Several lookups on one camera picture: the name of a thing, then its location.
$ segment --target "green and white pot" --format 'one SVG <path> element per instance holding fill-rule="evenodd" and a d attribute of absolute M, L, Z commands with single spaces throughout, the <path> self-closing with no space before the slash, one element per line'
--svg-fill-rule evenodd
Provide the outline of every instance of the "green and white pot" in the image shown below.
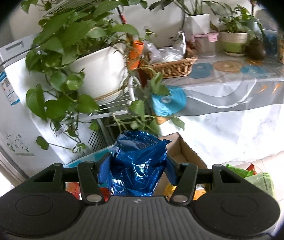
<path fill-rule="evenodd" d="M 247 33 L 220 32 L 224 52 L 230 56 L 243 56 L 247 44 Z"/>

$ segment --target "white flower pot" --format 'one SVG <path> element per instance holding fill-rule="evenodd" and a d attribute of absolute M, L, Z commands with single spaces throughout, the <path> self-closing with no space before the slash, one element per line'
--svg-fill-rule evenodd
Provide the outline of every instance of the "white flower pot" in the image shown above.
<path fill-rule="evenodd" d="M 210 14 L 186 16 L 184 23 L 186 38 L 191 35 L 207 34 L 210 32 Z"/>
<path fill-rule="evenodd" d="M 100 105 L 112 102 L 123 94 L 123 81 L 128 76 L 123 55 L 114 47 L 107 47 L 77 59 L 73 71 L 84 69 L 81 94 L 88 94 Z"/>

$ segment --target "blue foil bag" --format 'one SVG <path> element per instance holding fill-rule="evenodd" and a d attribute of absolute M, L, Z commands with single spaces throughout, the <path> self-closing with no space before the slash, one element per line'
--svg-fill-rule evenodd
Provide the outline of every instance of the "blue foil bag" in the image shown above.
<path fill-rule="evenodd" d="M 112 192 L 117 196 L 152 196 L 166 165 L 166 145 L 144 131 L 122 132 L 112 148 Z"/>

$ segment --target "green snack bag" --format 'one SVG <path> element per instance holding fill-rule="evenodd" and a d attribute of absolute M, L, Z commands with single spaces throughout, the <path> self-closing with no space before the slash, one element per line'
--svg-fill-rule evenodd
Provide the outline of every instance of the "green snack bag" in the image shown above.
<path fill-rule="evenodd" d="M 247 171 L 247 170 L 244 170 L 244 169 L 233 167 L 229 164 L 227 164 L 226 167 L 228 169 L 230 169 L 231 171 L 233 171 L 235 174 L 241 176 L 242 178 L 246 178 L 246 177 L 254 175 L 254 171 Z"/>

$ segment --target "small plant pot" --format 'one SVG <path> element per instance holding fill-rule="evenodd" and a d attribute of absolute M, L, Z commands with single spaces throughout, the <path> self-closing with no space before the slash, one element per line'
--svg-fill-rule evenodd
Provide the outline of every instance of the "small plant pot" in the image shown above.
<path fill-rule="evenodd" d="M 71 64 L 75 72 L 84 69 L 81 94 L 90 95 L 98 104 L 112 102 L 123 93 L 128 76 L 123 55 L 114 47 L 107 47 L 77 59 Z"/>
<path fill-rule="evenodd" d="M 247 33 L 220 32 L 224 52 L 230 56 L 243 56 L 247 44 Z"/>
<path fill-rule="evenodd" d="M 207 34 L 210 32 L 210 14 L 186 16 L 184 25 L 187 39 L 189 39 L 191 35 Z"/>

